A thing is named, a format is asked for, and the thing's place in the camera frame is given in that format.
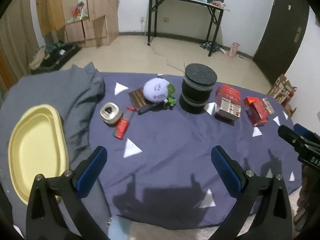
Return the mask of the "round cream black container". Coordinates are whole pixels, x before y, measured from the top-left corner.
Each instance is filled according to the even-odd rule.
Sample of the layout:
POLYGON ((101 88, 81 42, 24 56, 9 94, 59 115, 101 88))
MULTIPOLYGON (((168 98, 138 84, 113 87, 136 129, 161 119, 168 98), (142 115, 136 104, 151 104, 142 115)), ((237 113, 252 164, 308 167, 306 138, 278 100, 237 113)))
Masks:
POLYGON ((123 113, 118 105, 113 102, 107 102, 100 109, 100 116, 105 124, 114 126, 121 119, 123 113))

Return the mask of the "black cylindrical felt container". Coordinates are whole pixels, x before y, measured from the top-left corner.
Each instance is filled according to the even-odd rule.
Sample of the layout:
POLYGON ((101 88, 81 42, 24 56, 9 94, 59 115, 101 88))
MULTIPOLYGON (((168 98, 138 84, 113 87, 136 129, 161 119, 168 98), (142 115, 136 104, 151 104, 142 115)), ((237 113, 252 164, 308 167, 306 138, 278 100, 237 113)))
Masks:
POLYGON ((217 82, 212 68, 200 63, 186 66, 180 94, 180 106, 188 113, 199 114, 204 110, 217 82))

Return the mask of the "red silver carton box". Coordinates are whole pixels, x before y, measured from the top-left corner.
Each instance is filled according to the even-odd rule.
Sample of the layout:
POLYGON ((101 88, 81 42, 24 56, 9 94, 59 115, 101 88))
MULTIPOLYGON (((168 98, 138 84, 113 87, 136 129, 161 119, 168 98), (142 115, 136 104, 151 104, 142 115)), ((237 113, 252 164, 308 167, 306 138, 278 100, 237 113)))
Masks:
POLYGON ((241 116, 241 93, 236 88, 223 83, 216 92, 215 115, 230 121, 241 116))

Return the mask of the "open black suitcase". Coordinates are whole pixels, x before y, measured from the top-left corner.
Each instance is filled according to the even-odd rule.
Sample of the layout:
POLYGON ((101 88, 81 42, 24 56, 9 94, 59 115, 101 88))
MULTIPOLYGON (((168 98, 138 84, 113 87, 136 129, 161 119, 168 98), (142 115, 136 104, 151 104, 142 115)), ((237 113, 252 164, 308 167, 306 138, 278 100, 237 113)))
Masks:
POLYGON ((80 50, 81 47, 77 43, 61 41, 53 45, 42 46, 29 63, 31 75, 60 70, 80 50))

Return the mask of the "dark brown cigarette box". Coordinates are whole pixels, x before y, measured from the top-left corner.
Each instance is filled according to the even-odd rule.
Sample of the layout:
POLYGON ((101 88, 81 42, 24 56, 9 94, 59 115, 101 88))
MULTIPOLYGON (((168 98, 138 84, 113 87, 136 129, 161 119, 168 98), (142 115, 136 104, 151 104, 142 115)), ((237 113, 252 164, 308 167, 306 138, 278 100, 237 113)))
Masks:
POLYGON ((130 92, 129 98, 138 115, 141 115, 161 104, 160 102, 148 101, 144 97, 142 88, 130 92))

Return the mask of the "pink bottle on floor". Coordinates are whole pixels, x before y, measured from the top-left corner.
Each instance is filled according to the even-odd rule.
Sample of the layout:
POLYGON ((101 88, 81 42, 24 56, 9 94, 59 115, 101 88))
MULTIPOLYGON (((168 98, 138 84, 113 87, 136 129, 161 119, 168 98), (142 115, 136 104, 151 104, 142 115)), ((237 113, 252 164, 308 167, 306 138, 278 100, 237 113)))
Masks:
POLYGON ((234 42, 231 47, 230 47, 230 50, 228 52, 228 56, 229 57, 235 57, 236 54, 237 54, 237 51, 238 51, 238 48, 240 47, 240 44, 239 43, 236 43, 234 42))

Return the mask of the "purple triangle-pattern bedsheet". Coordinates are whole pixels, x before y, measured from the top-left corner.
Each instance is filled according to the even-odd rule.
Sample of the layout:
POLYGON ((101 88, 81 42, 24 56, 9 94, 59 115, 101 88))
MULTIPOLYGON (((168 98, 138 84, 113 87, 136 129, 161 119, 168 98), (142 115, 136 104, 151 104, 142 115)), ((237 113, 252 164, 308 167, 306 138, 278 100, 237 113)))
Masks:
POLYGON ((115 215, 166 229, 219 225, 235 200, 211 162, 211 150, 217 145, 259 176, 282 174, 289 192, 300 187, 302 168, 296 153, 278 137, 278 123, 272 120, 255 133, 245 116, 229 125, 205 111, 190 114, 180 106, 157 107, 135 114, 125 138, 114 138, 99 108, 107 101, 129 106, 128 91, 149 79, 150 74, 89 74, 75 69, 68 80, 71 108, 64 120, 72 166, 97 146, 108 152, 99 181, 84 199, 102 229, 115 215), (128 91, 115 94, 116 84, 128 91))

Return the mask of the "white plush toy green leaves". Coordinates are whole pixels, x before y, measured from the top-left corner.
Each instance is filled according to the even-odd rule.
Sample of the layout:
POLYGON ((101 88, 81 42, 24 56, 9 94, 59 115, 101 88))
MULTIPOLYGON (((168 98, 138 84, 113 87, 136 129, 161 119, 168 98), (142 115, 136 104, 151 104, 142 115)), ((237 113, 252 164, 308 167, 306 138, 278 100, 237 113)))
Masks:
POLYGON ((162 104, 164 109, 173 109, 176 105, 175 86, 160 76, 147 81, 142 92, 147 102, 162 104))

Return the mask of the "cardboard box by wall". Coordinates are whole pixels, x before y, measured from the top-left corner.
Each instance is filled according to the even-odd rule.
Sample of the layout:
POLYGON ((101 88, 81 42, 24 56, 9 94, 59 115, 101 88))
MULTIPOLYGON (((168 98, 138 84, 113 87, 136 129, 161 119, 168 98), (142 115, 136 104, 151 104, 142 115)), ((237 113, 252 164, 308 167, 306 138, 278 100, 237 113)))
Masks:
POLYGON ((293 98, 297 87, 292 86, 287 77, 281 74, 271 89, 268 91, 267 95, 276 99, 284 108, 285 113, 292 117, 296 111, 296 108, 292 108, 290 101, 293 98))

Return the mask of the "red cigarette box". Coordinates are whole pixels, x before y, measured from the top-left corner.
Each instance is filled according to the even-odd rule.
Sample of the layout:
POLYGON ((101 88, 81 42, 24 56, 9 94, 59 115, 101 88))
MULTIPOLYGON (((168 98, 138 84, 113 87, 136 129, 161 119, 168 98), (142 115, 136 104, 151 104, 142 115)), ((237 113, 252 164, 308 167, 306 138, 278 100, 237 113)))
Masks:
POLYGON ((246 97, 244 105, 253 127, 263 126, 268 122, 268 117, 274 114, 274 109, 267 98, 246 97))

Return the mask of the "dark brown door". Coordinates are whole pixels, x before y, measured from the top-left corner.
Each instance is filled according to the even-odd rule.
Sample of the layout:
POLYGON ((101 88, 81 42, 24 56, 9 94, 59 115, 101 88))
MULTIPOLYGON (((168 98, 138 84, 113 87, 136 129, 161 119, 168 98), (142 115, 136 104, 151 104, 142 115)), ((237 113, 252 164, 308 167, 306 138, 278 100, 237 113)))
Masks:
POLYGON ((253 61, 273 84, 285 74, 303 40, 309 18, 307 0, 274 0, 253 61))

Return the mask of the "yellow oval tray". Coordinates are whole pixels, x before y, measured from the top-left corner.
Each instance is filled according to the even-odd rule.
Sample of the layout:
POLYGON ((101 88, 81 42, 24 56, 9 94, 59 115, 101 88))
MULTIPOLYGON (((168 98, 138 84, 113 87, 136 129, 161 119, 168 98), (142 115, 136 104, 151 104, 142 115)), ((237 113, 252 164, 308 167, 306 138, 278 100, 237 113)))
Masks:
POLYGON ((51 105, 28 109, 9 140, 8 166, 13 188, 27 205, 38 174, 59 177, 69 169, 69 156, 61 117, 51 105))

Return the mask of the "black folding table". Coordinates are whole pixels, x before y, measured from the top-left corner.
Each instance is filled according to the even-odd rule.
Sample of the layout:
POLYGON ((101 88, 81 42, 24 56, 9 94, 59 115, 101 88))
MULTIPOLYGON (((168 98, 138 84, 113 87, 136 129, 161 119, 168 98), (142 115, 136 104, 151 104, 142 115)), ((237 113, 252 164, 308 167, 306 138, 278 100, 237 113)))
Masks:
POLYGON ((211 56, 223 14, 228 10, 225 2, 218 1, 148 0, 146 44, 157 36, 182 38, 205 43, 211 56))

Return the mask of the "wooden cabinet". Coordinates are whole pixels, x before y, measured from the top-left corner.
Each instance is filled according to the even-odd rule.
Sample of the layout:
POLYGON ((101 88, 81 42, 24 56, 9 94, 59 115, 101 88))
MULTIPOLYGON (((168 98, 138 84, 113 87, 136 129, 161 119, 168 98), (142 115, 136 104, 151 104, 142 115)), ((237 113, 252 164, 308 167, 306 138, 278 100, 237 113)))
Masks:
POLYGON ((110 45, 119 36, 118 5, 119 0, 30 0, 39 47, 58 40, 110 45))

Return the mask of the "red cylindrical can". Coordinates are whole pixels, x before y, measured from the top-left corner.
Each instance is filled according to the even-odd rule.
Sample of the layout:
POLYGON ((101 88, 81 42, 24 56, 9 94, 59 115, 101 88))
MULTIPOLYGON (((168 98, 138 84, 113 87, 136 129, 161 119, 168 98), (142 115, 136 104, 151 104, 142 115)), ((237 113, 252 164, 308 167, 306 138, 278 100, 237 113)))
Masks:
POLYGON ((135 107, 128 106, 126 108, 125 113, 117 122, 116 128, 114 130, 113 136, 115 138, 120 139, 120 140, 123 139, 124 134, 130 124, 132 117, 134 116, 135 111, 136 111, 135 107))

